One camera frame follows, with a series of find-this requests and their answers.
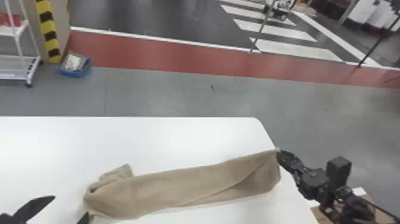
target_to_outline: towel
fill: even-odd
[[[275,150],[210,166],[134,176],[125,164],[91,184],[84,196],[91,215],[134,219],[171,207],[195,206],[262,194],[280,180]]]

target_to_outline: white table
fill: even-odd
[[[207,165],[274,148],[253,118],[0,117],[0,211],[56,199],[29,223],[75,224],[98,176],[124,163],[142,175]],[[96,218],[93,222],[110,223]],[[295,183],[225,203],[169,209],[118,223],[304,223],[317,221]]]

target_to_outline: floor marking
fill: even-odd
[[[329,61],[343,61],[336,54],[332,53],[328,49],[315,48],[311,46],[302,46],[291,43],[281,43],[259,39],[257,41],[257,48],[260,49],[261,52],[284,54],[304,58],[323,59]]]
[[[146,39],[146,40],[152,40],[152,41],[180,43],[180,44],[185,44],[185,45],[206,46],[209,48],[228,49],[228,50],[234,50],[234,51],[244,51],[244,52],[250,51],[249,48],[240,48],[240,47],[236,47],[236,46],[226,46],[226,45],[218,45],[218,44],[202,43],[202,42],[194,42],[194,41],[183,41],[183,40],[170,39],[170,38],[159,38],[157,36],[138,35],[138,34],[134,34],[134,33],[123,33],[123,32],[115,32],[115,31],[108,31],[108,30],[98,30],[98,29],[91,29],[91,28],[85,28],[85,27],[71,26],[71,30],[87,32],[87,33],[98,33],[98,34],[103,34],[103,35],[122,36],[125,38],[138,38],[138,39]]]
[[[229,3],[233,3],[236,5],[244,5],[244,6],[249,6],[252,8],[258,8],[260,10],[264,9],[264,5],[260,4],[260,3],[256,3],[256,2],[249,2],[249,1],[244,1],[244,0],[218,0],[221,2],[229,2]]]
[[[331,40],[333,40],[335,43],[340,45],[342,48],[347,50],[350,54],[354,55],[356,58],[359,60],[362,60],[365,57],[365,54],[362,53],[360,50],[356,49],[354,46],[351,44],[347,43],[344,41],[342,38],[340,38],[338,35],[334,34],[327,28],[323,27],[321,24],[317,23],[315,20],[312,18],[308,17],[307,15],[299,12],[293,12],[295,15],[303,19],[306,23],[310,24],[317,30],[319,30],[321,33],[325,34],[327,37],[329,37]],[[372,58],[367,58],[365,61],[366,64],[370,66],[375,66],[375,67],[381,67],[379,63],[374,61]]]
[[[231,6],[227,6],[227,5],[221,5],[221,6],[225,10],[225,12],[228,14],[242,15],[242,16],[250,17],[250,18],[259,18],[262,20],[265,19],[265,15],[263,13],[259,13],[259,12],[251,11],[251,10],[244,10],[241,8],[231,7]],[[274,21],[277,23],[283,23],[283,24],[288,24],[291,26],[296,26],[296,24],[288,18],[285,21],[280,21],[276,18],[269,18],[268,21]]]
[[[234,19],[235,23],[242,29],[248,30],[253,32],[258,32],[260,30],[261,24],[259,23],[252,23],[243,20],[236,20]],[[300,30],[292,30],[287,28],[281,28],[276,26],[265,25],[262,29],[263,33],[272,34],[276,36],[284,36],[286,38],[295,38],[300,40],[312,41],[316,42],[317,40],[310,36],[307,32],[300,31]]]

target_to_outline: white wall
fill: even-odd
[[[390,19],[388,19],[384,25],[385,28],[389,28],[390,25],[392,25],[392,23],[396,20],[396,18],[398,17],[398,15],[395,15],[393,13],[393,15],[391,16]],[[396,23],[395,26],[393,26],[392,31],[396,31],[400,28],[400,20]]]
[[[360,0],[349,14],[348,18],[358,23],[367,22],[368,18],[375,11],[376,6],[373,5],[375,0]]]
[[[386,1],[380,1],[380,4],[368,18],[367,23],[376,28],[382,28],[392,16],[393,11],[390,3]]]

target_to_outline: gray floor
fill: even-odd
[[[352,160],[349,185],[400,215],[400,91],[105,68],[73,79],[55,66],[41,67],[34,84],[1,81],[0,115],[256,117],[310,166]]]

